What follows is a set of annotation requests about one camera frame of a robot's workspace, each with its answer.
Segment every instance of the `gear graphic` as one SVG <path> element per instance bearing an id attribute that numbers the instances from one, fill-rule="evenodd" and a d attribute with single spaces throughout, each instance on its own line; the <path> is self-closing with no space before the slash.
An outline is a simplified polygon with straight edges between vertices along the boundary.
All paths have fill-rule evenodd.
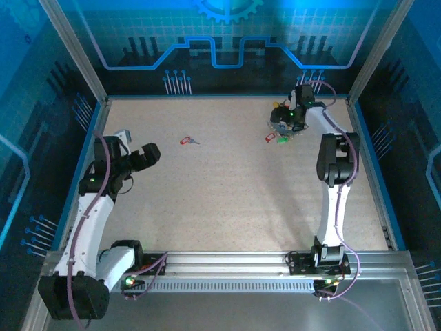
<path id="1" fill-rule="evenodd" d="M 35 29 L 40 21 L 37 0 L 0 0 L 0 10 L 9 10 L 15 23 L 26 33 Z"/>
<path id="2" fill-rule="evenodd" d="M 263 0 L 193 0 L 199 8 L 199 14 L 206 14 L 207 19 L 215 19 L 216 23 L 232 21 L 239 23 L 240 19 L 248 19 L 250 13 L 257 12 L 257 6 L 263 5 Z"/>

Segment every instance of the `red key tag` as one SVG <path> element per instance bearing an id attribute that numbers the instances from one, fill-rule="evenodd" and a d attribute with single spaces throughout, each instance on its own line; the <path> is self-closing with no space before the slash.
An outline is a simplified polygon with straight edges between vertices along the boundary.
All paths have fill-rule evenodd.
<path id="1" fill-rule="evenodd" d="M 190 140 L 192 140 L 190 137 L 185 137 L 184 139 L 181 140 L 180 144 L 185 145 L 186 143 L 189 143 Z"/>
<path id="2" fill-rule="evenodd" d="M 265 140 L 267 141 L 267 143 L 269 143 L 274 138 L 276 138 L 276 135 L 274 133 L 270 133 L 265 137 Z"/>

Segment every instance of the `beige floor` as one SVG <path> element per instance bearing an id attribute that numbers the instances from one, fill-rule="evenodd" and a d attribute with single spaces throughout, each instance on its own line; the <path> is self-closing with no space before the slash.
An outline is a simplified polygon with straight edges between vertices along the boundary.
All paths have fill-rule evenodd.
<path id="1" fill-rule="evenodd" d="M 118 198 L 101 248 L 138 239 L 145 250 L 309 250 L 322 205 L 316 176 L 321 135 L 310 128 L 285 145 L 266 143 L 275 100 L 113 101 L 105 133 L 127 128 L 132 150 L 154 142 L 162 155 L 134 174 L 133 189 Z M 344 101 L 330 112 L 351 127 Z M 185 136 L 201 144 L 180 145 Z M 344 234 L 356 250 L 387 249 L 362 165 Z"/>

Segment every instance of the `enclosure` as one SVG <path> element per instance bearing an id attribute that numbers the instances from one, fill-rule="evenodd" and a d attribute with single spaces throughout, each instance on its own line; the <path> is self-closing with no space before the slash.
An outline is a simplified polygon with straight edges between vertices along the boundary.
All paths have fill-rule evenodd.
<path id="1" fill-rule="evenodd" d="M 113 288 L 91 330 L 440 327 L 436 0 L 0 8 L 0 330 L 76 329 L 52 320 L 37 283 L 53 273 L 74 225 L 92 131 L 121 129 L 131 151 L 152 142 L 161 158 L 125 181 L 100 251 L 137 239 L 145 252 L 169 252 L 169 272 L 137 302 Z M 336 99 L 329 114 L 360 136 L 343 233 L 361 274 L 332 303 L 312 296 L 312 280 L 291 277 L 283 259 L 310 251 L 317 235 L 322 132 L 268 139 L 274 103 L 306 83 L 317 101 Z M 357 264 L 348 255 L 341 288 Z"/>

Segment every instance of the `speckled work surface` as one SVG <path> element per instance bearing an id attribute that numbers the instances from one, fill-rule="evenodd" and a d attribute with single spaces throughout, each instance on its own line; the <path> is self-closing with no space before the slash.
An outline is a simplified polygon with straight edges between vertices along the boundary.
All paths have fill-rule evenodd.
<path id="1" fill-rule="evenodd" d="M 286 144 L 266 143 L 275 100 L 113 101 L 105 133 L 127 128 L 132 150 L 154 142 L 162 155 L 154 167 L 134 174 L 133 189 L 118 197 L 101 249 L 138 239 L 145 250 L 309 250 L 321 215 L 321 135 L 309 128 Z M 351 127 L 343 100 L 330 112 Z M 201 144 L 182 146 L 186 136 Z M 344 235 L 356 250 L 387 249 L 362 164 L 349 193 Z"/>

